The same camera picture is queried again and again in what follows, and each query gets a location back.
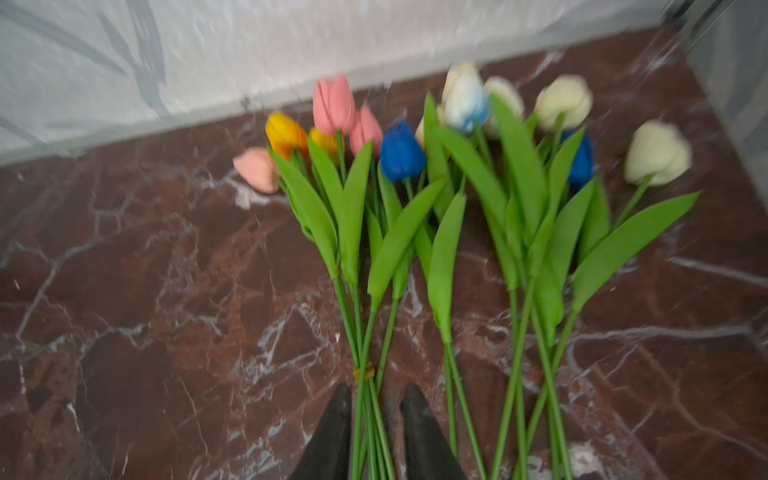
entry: yellow tulip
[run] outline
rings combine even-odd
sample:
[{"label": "yellow tulip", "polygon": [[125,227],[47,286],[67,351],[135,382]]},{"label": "yellow tulip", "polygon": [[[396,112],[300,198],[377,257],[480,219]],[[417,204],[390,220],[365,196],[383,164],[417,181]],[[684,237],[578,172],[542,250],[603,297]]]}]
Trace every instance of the yellow tulip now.
[{"label": "yellow tulip", "polygon": [[312,127],[310,128],[310,139],[331,157],[334,164],[339,164],[339,144],[336,143],[336,135],[326,135]]},{"label": "yellow tulip", "polygon": [[306,132],[291,117],[276,111],[266,120],[266,137],[272,149],[285,157],[297,148],[306,151]]}]

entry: marble surface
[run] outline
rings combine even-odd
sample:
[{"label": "marble surface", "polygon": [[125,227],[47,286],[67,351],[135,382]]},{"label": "marble surface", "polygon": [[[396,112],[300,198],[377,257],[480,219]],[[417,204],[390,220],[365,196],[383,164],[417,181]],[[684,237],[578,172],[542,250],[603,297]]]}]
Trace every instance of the marble surface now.
[{"label": "marble surface", "polygon": [[[768,469],[768,217],[668,28],[500,61],[532,105],[586,77],[614,214],[621,162],[649,118],[680,125],[694,167],[648,205],[698,204],[588,303],[558,372],[582,478],[759,478]],[[361,91],[415,125],[443,77]],[[303,124],[311,108],[287,109]],[[265,116],[0,170],[0,478],[285,478],[351,359],[333,285],[284,197],[231,159]],[[386,315],[379,314],[373,354]],[[458,364],[488,463],[511,363],[505,286],[473,196],[454,301]],[[382,409],[402,477],[398,404],[415,380],[445,425],[442,345],[418,267]],[[541,384],[533,337],[526,405]],[[460,457],[472,454],[461,419]],[[510,435],[507,463],[515,460]],[[529,459],[547,478],[545,431]]]}]

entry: white wall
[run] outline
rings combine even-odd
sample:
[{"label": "white wall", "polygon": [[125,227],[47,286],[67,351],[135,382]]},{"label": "white wall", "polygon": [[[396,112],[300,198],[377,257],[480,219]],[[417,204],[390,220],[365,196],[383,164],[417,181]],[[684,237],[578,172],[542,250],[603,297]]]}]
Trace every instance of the white wall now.
[{"label": "white wall", "polygon": [[665,3],[1,0],[0,156],[233,114],[244,95],[254,104],[295,100],[337,72],[360,73],[353,84],[381,83],[444,68],[457,55],[541,46],[531,42],[541,35],[599,34],[585,28],[595,23],[648,25]]}]

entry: flower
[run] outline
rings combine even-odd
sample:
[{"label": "flower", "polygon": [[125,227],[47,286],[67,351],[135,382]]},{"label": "flower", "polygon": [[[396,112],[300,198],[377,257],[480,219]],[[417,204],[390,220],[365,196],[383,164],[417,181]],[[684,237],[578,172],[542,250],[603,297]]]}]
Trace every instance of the flower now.
[{"label": "flower", "polygon": [[422,173],[427,165],[424,150],[405,121],[390,128],[384,135],[381,162],[384,174],[393,182],[414,177]]},{"label": "flower", "polygon": [[273,112],[267,118],[264,130],[272,149],[286,160],[296,149],[306,151],[306,132],[288,115]]},{"label": "flower", "polygon": [[334,164],[339,164],[339,143],[336,141],[336,135],[326,135],[312,127],[310,128],[310,140],[322,148]]},{"label": "flower", "polygon": [[373,112],[367,106],[363,106],[360,109],[360,115],[357,116],[355,126],[349,132],[349,147],[352,148],[352,152],[357,155],[371,141],[373,142],[373,153],[379,154],[382,150],[383,138],[384,133],[382,133],[381,125],[373,116]]},{"label": "flower", "polygon": [[674,125],[649,120],[634,132],[624,164],[624,179],[641,184],[654,175],[651,185],[666,185],[691,166],[690,143]]},{"label": "flower", "polygon": [[484,124],[491,116],[488,93],[483,90],[480,74],[471,64],[451,69],[442,91],[445,122],[456,130],[471,132],[475,124]]},{"label": "flower", "polygon": [[[523,104],[522,97],[509,80],[498,75],[492,75],[485,81],[483,88],[489,95],[492,93],[497,94],[518,117],[522,118],[525,112],[525,104]],[[498,123],[493,115],[485,124],[485,133],[493,138],[501,137],[501,133],[498,131]]]},{"label": "flower", "polygon": [[[445,109],[442,105],[437,106],[437,119],[440,122],[440,125],[445,125]],[[422,120],[419,122],[419,126],[416,127],[416,141],[419,142],[419,145],[424,148],[424,117],[422,117]]]},{"label": "flower", "polygon": [[347,135],[355,126],[355,98],[346,77],[324,78],[318,81],[312,108],[315,127],[326,135],[334,135],[337,130]]},{"label": "flower", "polygon": [[[566,141],[573,134],[573,131],[564,132],[563,141]],[[568,174],[568,183],[576,187],[576,190],[581,190],[592,180],[593,168],[592,139],[585,135],[578,146],[578,150],[576,150],[576,157],[571,165],[571,172]]]},{"label": "flower", "polygon": [[536,98],[538,124],[553,130],[559,114],[565,114],[563,128],[576,128],[592,109],[592,92],[578,75],[560,75]]},{"label": "flower", "polygon": [[275,160],[270,156],[266,148],[252,147],[232,159],[237,173],[248,184],[263,194],[277,192],[277,179],[280,171],[277,170]]}]

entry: blue tulip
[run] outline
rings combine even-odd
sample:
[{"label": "blue tulip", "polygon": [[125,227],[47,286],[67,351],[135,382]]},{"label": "blue tulip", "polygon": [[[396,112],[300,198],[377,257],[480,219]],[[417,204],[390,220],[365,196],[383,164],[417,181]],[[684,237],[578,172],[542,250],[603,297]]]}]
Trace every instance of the blue tulip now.
[{"label": "blue tulip", "polygon": [[415,177],[427,165],[419,142],[405,121],[390,128],[382,141],[382,171],[391,181]]},{"label": "blue tulip", "polygon": [[[563,141],[570,138],[574,132],[563,132]],[[592,139],[587,135],[581,141],[581,145],[576,150],[576,158],[571,165],[571,172],[568,175],[568,183],[571,184],[576,190],[581,190],[584,185],[588,184],[592,180],[592,170],[594,168],[594,162],[592,161]]]}]

